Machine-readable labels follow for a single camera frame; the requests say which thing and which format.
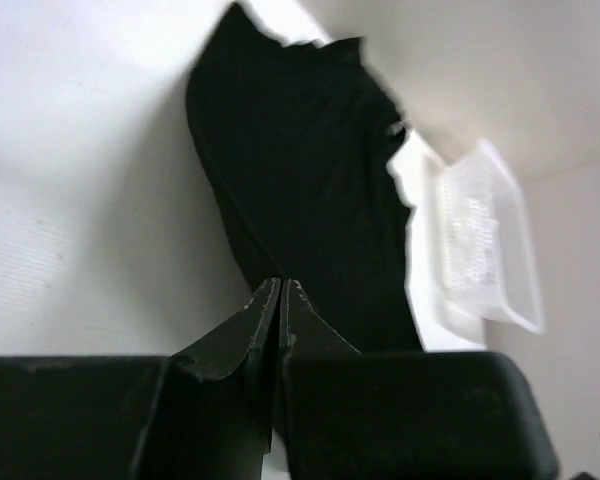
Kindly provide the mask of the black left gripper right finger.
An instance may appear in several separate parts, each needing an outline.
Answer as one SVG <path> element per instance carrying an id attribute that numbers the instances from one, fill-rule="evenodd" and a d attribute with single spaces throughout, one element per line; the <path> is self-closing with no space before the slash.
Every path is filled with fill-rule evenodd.
<path id="1" fill-rule="evenodd" d="M 363 477 L 363 357 L 284 283 L 275 426 L 294 479 Z"/>

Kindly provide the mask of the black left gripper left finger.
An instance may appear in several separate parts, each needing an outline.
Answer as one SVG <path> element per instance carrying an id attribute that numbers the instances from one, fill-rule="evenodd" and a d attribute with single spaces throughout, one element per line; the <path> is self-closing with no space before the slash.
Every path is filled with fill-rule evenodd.
<path id="1" fill-rule="evenodd" d="M 158 368 L 129 464 L 132 479 L 258 479 L 271 450 L 281 282 L 171 356 L 133 356 Z"/>

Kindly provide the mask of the black tank top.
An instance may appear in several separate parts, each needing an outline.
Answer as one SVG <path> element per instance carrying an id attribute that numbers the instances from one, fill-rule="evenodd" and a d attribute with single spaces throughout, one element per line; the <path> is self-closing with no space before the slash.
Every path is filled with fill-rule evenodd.
<path id="1" fill-rule="evenodd" d="M 410 130 L 361 50 L 284 45 L 232 3 L 192 70 L 187 121 L 251 288 L 296 280 L 357 350 L 418 351 L 411 211 L 387 169 Z"/>

